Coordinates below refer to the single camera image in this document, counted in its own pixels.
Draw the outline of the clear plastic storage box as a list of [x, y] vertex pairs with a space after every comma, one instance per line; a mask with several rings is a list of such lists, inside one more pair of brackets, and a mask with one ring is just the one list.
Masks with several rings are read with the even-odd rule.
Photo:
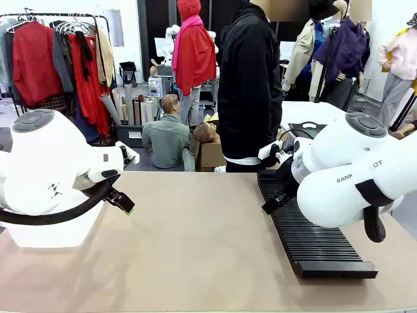
[[0, 226], [21, 248], [74, 248], [87, 238], [103, 206], [100, 201], [85, 214], [60, 224], [24, 226], [0, 222]]

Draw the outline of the brown cardboard box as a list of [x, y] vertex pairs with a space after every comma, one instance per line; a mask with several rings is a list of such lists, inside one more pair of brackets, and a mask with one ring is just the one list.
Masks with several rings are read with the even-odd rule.
[[195, 170], [198, 172], [214, 172], [218, 166], [225, 166], [221, 143], [194, 143]]

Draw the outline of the person torso black jacket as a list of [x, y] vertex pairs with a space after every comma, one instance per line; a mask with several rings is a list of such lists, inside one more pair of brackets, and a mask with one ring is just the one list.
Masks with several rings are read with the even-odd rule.
[[271, 167], [260, 149], [276, 141], [282, 117], [280, 45], [264, 10], [239, 0], [222, 36], [218, 131], [228, 173]]

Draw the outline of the black slotted PCB rack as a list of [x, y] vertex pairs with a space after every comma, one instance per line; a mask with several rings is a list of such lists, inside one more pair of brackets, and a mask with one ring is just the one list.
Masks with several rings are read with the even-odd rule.
[[364, 261], [338, 228], [311, 223], [296, 199], [270, 214], [293, 273], [298, 278], [374, 279], [378, 270]]

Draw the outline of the slanted grey paper roll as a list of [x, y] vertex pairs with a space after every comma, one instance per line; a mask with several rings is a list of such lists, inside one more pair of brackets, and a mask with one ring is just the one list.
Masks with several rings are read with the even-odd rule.
[[120, 115], [117, 112], [117, 109], [108, 93], [103, 93], [100, 97], [100, 100], [104, 104], [104, 106], [107, 108], [108, 112], [110, 113], [110, 116], [112, 117], [114, 123], [116, 125], [121, 125], [121, 118]]

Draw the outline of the brown-haired mannequin head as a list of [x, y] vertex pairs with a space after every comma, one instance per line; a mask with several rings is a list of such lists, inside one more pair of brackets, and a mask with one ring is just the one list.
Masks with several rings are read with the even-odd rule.
[[220, 143], [220, 135], [214, 123], [200, 123], [194, 129], [194, 138], [199, 143]]

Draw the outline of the seated mannequin grey-green jacket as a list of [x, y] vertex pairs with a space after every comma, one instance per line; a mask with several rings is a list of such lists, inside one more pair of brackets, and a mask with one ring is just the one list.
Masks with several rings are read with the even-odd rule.
[[195, 171], [195, 154], [190, 128], [180, 118], [180, 102], [176, 94], [161, 99], [164, 116], [146, 123], [142, 131], [143, 148], [152, 152], [152, 163], [160, 169], [184, 167]]

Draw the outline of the grey storage bin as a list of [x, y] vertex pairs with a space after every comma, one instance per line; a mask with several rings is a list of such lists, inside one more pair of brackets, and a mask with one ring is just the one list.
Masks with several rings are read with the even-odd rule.
[[131, 148], [142, 148], [142, 126], [115, 125], [116, 138]]

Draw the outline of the mannequin in red coat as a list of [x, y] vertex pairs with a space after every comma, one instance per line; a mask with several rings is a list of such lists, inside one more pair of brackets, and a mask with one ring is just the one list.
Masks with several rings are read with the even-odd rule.
[[200, 0], [177, 0], [177, 7], [182, 23], [175, 37], [172, 69], [180, 118], [189, 127], [198, 123], [201, 85], [216, 77], [216, 51], [199, 15]]

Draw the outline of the mannequin in purple jacket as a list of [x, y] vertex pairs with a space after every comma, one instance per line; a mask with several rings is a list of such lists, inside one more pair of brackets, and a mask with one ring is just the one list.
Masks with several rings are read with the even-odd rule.
[[341, 19], [312, 55], [309, 99], [349, 111], [364, 71], [366, 50], [367, 36], [362, 25], [348, 17]]

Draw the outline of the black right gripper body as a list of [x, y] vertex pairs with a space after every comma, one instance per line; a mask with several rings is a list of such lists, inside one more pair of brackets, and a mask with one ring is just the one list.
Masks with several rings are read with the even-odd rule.
[[298, 182], [289, 171], [285, 178], [285, 195], [289, 198], [296, 196], [298, 190]]

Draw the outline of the black metal clothes rack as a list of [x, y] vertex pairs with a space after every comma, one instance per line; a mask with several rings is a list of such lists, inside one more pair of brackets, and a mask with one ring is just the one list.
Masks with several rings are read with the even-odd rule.
[[113, 49], [108, 32], [96, 22], [54, 21], [35, 16], [0, 22], [0, 87], [29, 108], [78, 98], [97, 108], [95, 95], [113, 83]]

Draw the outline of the red hanging dress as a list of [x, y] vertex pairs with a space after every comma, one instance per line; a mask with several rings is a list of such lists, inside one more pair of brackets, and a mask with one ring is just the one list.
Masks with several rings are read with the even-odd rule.
[[99, 82], [96, 62], [96, 51], [92, 43], [93, 37], [85, 37], [93, 55], [93, 61], [87, 63], [90, 71], [89, 80], [86, 82], [81, 67], [81, 54], [76, 34], [68, 35], [72, 52], [72, 64], [76, 82], [76, 91], [83, 116], [90, 125], [94, 125], [101, 136], [109, 134], [109, 112], [100, 97], [108, 89]]

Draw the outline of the mannequin in pink hoodie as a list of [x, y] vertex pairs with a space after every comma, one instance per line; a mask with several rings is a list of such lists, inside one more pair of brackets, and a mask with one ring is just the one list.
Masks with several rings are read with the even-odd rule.
[[417, 12], [407, 28], [379, 46], [378, 62], [381, 71], [388, 74], [378, 120], [389, 128], [407, 91], [412, 88], [417, 95]]

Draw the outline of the tall grey paper roll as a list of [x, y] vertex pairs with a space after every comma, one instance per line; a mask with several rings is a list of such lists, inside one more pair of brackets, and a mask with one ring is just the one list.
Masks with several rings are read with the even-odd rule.
[[127, 84], [124, 86], [124, 92], [126, 97], [126, 107], [128, 112], [128, 124], [130, 126], [135, 125], [134, 120], [134, 106], [133, 106], [133, 99], [132, 99], [132, 85]]

